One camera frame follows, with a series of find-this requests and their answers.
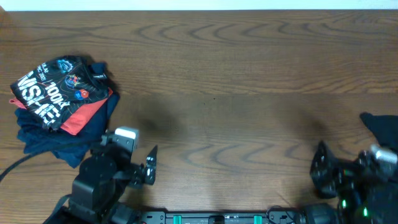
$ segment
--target graphic print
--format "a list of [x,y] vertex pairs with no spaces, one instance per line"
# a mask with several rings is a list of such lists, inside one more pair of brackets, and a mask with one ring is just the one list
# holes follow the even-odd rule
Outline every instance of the graphic print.
[[75,98],[78,100],[84,100],[88,97],[88,92],[86,90],[77,90],[75,92]]
[[72,90],[75,89],[77,84],[79,84],[79,79],[75,74],[73,75],[67,75],[65,77],[65,84],[67,84],[67,87],[71,88]]
[[57,63],[62,73],[68,73],[73,69],[73,65],[68,60],[57,60]]

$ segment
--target wooden table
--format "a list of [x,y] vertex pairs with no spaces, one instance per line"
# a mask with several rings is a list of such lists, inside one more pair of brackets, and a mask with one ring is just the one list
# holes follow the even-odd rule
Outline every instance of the wooden table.
[[[358,115],[397,114],[398,12],[2,12],[0,168],[23,156],[9,85],[67,54],[107,62],[121,101],[110,128],[159,145],[133,206],[265,210],[319,202],[308,171],[327,140],[354,159],[375,142]],[[0,184],[1,223],[42,223],[78,169],[50,153]]]

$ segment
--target black cable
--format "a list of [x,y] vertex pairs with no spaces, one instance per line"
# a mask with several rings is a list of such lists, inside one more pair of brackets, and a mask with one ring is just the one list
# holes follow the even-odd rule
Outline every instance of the black cable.
[[[267,217],[268,212],[269,212],[269,210],[272,209],[272,208],[283,208],[283,207],[280,206],[280,205],[274,205],[274,206],[271,206],[270,208],[268,208],[268,210],[267,210],[267,212],[266,212],[266,218],[268,218],[268,219],[269,219],[269,217]],[[290,216],[290,214],[289,214],[287,211],[285,211],[285,213],[286,213],[286,215],[287,215],[291,220],[293,220],[293,222],[294,222],[294,219],[292,218],[292,216]]]
[[46,150],[39,151],[39,152],[33,152],[33,153],[31,153],[31,154],[29,154],[29,155],[23,157],[22,159],[19,159],[17,162],[13,163],[11,166],[9,166],[7,169],[5,169],[5,170],[3,171],[3,173],[0,175],[0,182],[3,180],[3,178],[5,178],[5,176],[6,176],[8,173],[10,173],[11,170],[13,170],[13,169],[14,169],[15,167],[17,167],[19,164],[25,162],[26,160],[28,160],[28,159],[30,159],[30,158],[32,158],[32,157],[38,156],[38,155],[43,154],[43,153],[45,153],[45,152],[59,151],[59,150],[65,149],[65,148],[73,147],[73,146],[81,146],[81,145],[84,145],[84,144],[89,144],[89,143],[93,143],[93,142],[98,142],[98,141],[100,141],[100,140],[101,140],[101,139],[94,139],[94,140],[85,141],[85,142],[71,143],[71,144],[66,144],[66,145],[62,145],[62,146],[56,147],[55,149],[46,149]]

